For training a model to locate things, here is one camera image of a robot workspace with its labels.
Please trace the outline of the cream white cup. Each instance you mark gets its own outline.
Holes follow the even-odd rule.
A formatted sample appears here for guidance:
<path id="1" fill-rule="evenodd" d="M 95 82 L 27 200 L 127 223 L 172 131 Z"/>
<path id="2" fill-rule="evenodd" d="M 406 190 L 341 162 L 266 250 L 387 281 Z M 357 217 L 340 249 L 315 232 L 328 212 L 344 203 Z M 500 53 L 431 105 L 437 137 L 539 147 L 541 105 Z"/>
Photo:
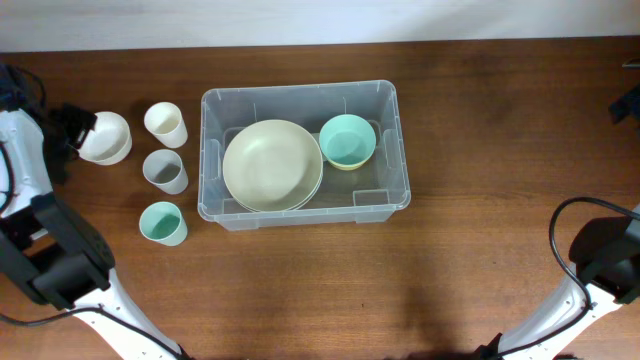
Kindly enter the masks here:
<path id="1" fill-rule="evenodd" d="M 165 147 L 179 148 L 188 140 L 182 112 L 173 103 L 159 102 L 152 105 L 144 115 L 144 125 Z"/>

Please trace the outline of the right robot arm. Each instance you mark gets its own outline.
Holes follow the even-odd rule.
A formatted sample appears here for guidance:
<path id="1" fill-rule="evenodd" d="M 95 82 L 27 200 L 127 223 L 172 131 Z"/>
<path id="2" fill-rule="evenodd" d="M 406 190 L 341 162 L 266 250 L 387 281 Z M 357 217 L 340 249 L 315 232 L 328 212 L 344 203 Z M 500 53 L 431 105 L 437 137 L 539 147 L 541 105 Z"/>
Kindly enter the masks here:
<path id="1" fill-rule="evenodd" d="M 587 222 L 565 261 L 557 248 L 556 224 L 563 210 L 578 203 L 616 215 Z M 563 280 L 520 325 L 479 347 L 475 359 L 564 359 L 562 351 L 584 330 L 639 298 L 638 208 L 629 210 L 594 197 L 570 198 L 554 210 L 548 235 Z"/>

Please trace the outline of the yellow bowl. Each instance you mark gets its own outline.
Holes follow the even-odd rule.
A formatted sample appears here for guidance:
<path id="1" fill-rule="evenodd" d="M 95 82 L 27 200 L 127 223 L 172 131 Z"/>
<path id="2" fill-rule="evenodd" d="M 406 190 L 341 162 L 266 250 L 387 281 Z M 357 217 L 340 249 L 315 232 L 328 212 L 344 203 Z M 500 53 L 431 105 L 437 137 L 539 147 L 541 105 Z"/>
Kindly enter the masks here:
<path id="1" fill-rule="evenodd" d="M 328 156 L 327 161 L 336 169 L 341 171 L 353 171 L 362 167 L 370 160 L 372 155 L 362 155 L 358 153 L 339 154 Z"/>

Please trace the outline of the mint green bowl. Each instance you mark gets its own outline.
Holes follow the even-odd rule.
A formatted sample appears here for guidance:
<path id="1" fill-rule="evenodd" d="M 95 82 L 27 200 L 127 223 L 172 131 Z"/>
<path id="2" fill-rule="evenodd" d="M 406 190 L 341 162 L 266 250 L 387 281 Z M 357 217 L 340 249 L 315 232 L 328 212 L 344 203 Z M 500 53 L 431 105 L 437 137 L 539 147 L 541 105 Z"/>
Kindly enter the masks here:
<path id="1" fill-rule="evenodd" d="M 372 125 L 352 114 L 331 118 L 321 128 L 318 143 L 324 157 L 358 153 L 373 155 L 377 138 Z"/>

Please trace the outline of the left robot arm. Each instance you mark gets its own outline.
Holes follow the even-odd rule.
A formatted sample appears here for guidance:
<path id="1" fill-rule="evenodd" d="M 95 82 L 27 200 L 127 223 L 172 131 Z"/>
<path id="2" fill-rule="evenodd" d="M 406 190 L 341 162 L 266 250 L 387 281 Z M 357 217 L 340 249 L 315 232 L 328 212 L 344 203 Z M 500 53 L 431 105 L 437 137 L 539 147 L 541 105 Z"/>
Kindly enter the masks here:
<path id="1" fill-rule="evenodd" d="M 43 150 L 48 140 L 29 113 L 2 111 L 1 272 L 31 301 L 58 311 L 2 321 L 38 327 L 75 317 L 123 359 L 187 358 L 126 292 L 101 234 L 54 194 Z"/>

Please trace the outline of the mint green cup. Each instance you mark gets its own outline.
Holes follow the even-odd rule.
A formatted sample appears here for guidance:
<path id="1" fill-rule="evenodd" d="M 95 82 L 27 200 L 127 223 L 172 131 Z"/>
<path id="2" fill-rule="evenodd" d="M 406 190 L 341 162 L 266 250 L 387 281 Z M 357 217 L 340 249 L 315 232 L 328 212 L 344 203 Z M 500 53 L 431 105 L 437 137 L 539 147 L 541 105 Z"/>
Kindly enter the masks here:
<path id="1" fill-rule="evenodd" d="M 139 230 L 148 240 L 164 246 L 178 246 L 188 235 L 180 209 L 171 202 L 156 202 L 140 216 Z"/>

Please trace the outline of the grey translucent cup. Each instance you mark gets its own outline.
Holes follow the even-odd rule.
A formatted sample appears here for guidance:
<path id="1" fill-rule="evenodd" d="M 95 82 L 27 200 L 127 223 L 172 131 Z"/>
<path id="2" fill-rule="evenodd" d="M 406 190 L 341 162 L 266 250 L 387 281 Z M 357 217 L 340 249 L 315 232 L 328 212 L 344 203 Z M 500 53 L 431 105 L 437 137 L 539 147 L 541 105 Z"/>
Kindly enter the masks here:
<path id="1" fill-rule="evenodd" d="M 181 157 L 169 149 L 150 153 L 143 162 L 145 179 L 169 195 L 177 195 L 189 184 L 186 168 Z"/>

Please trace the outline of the cream plate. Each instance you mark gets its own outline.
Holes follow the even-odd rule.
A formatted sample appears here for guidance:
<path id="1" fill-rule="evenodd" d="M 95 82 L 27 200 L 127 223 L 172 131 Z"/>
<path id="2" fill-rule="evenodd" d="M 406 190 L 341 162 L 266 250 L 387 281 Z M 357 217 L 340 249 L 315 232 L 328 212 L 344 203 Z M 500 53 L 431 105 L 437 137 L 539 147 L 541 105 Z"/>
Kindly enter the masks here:
<path id="1" fill-rule="evenodd" d="M 259 181 L 251 184 L 234 199 L 244 208 L 253 212 L 289 211 L 306 205 L 319 190 L 323 173 L 307 178 L 303 176 L 293 182 L 284 179 L 275 182 Z"/>
<path id="2" fill-rule="evenodd" d="M 318 176 L 324 162 L 311 133 L 285 120 L 256 122 L 239 132 L 223 159 L 225 185 L 234 197 L 251 184 Z"/>

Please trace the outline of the white small bowl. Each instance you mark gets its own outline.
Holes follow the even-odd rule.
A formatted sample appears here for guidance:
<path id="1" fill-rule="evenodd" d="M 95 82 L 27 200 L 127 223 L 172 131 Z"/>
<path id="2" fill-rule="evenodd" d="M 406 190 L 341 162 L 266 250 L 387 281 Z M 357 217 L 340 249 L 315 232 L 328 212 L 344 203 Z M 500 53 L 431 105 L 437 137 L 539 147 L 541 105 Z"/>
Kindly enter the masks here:
<path id="1" fill-rule="evenodd" d="M 94 128 L 79 148 L 79 156 L 97 165 L 109 166 L 122 161 L 132 148 L 128 122 L 119 114 L 97 112 Z"/>

